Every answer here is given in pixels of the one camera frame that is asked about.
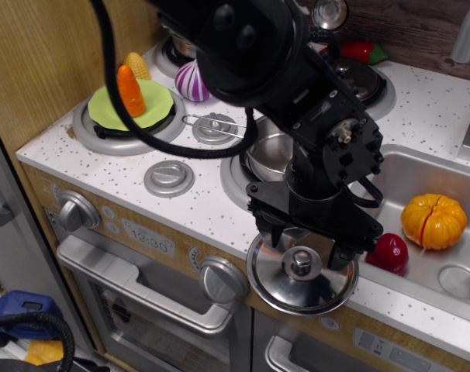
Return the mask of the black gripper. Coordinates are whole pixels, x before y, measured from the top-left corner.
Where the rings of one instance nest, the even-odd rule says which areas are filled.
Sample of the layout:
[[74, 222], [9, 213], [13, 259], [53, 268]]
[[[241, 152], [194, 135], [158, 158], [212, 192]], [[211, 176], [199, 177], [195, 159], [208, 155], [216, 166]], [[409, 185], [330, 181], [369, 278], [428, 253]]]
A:
[[328, 198], [306, 198], [280, 181], [252, 182], [246, 192], [248, 209], [272, 247], [289, 227], [333, 240], [329, 270], [343, 270], [358, 253], [373, 250], [383, 234], [383, 226], [353, 203], [346, 191], [334, 192]]

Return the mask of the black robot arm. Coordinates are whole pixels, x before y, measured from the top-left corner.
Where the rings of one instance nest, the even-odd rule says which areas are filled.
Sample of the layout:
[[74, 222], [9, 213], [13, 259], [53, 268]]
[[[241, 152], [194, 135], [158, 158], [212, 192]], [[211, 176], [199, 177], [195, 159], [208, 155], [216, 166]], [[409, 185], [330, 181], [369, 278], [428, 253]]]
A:
[[255, 109], [293, 139], [285, 178], [247, 186], [257, 227], [276, 246], [290, 226], [333, 240], [327, 266], [375, 248], [382, 226], [348, 185], [378, 173], [382, 134], [365, 106], [309, 45], [293, 1], [159, 1], [160, 20], [193, 43], [214, 97]]

